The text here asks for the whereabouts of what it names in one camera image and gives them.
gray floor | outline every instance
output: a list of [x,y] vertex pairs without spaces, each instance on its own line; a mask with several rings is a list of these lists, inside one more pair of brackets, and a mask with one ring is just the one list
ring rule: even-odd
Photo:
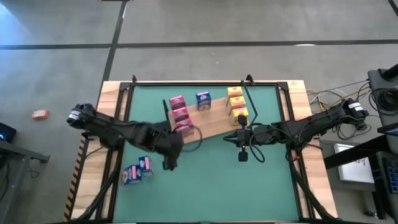
[[[120,5],[0,0],[0,45],[108,44]],[[135,0],[127,4],[119,43],[356,39],[398,39],[398,17],[387,0]],[[397,51],[398,45],[117,49],[109,79],[241,79],[250,73],[255,79],[305,80],[307,88],[322,90],[365,80],[369,69],[391,67]],[[76,103],[96,103],[108,52],[0,50],[0,122],[18,130],[16,144],[51,154],[46,166],[32,163],[41,175],[26,178],[14,223],[62,219],[80,135],[65,120]],[[376,114],[366,98],[361,103]],[[30,119],[39,109],[49,110],[49,119]],[[377,136],[380,121],[366,122],[373,130],[350,141]],[[333,133],[322,138],[338,139]],[[363,216],[361,204],[370,193],[345,186],[329,172],[340,218],[392,223]]]

